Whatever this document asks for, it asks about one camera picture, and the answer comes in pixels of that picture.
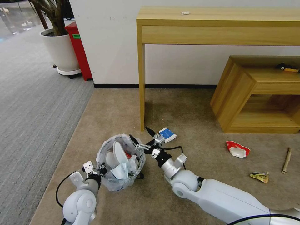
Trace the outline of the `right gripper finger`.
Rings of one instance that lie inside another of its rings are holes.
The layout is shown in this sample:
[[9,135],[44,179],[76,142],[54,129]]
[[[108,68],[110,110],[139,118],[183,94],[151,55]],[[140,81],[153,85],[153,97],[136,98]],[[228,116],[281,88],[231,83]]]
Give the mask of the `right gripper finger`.
[[149,151],[150,150],[150,146],[148,145],[144,145],[144,144],[140,144],[137,139],[132,136],[131,134],[129,135],[133,145],[135,146],[135,150],[136,151]]
[[153,137],[153,139],[146,143],[147,146],[162,146],[165,143],[165,137],[159,133],[155,133],[154,130],[145,127],[147,132]]

